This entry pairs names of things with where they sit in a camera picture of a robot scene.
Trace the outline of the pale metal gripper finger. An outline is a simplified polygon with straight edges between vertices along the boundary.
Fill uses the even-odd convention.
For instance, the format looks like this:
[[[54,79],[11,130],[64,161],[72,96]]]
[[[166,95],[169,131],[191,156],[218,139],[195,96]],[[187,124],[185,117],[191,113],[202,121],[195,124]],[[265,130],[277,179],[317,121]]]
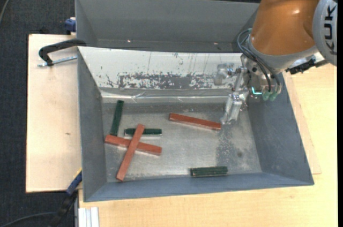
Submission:
[[[246,105],[248,92],[233,92],[228,95],[224,114],[220,118],[221,124],[230,124],[237,121],[238,116]]]
[[[214,77],[214,84],[221,85],[223,79],[230,78],[233,75],[233,64],[219,64],[217,66],[217,73]]]

